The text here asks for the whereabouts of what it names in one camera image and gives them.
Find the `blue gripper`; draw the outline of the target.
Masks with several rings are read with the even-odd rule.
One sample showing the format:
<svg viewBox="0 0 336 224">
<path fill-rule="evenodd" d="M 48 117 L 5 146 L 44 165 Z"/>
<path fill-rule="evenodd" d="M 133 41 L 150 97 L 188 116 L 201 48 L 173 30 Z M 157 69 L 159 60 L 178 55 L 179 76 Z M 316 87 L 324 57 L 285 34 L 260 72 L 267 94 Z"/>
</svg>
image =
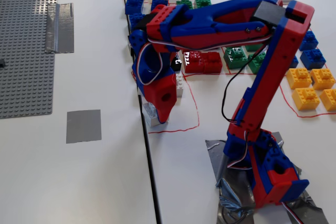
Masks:
<svg viewBox="0 0 336 224">
<path fill-rule="evenodd" d="M 165 123 L 177 101 L 176 74 L 170 66 L 170 54 L 156 52 L 142 30 L 134 30 L 129 42 L 135 53 L 132 66 L 137 84 L 143 87 L 145 99 Z"/>
</svg>

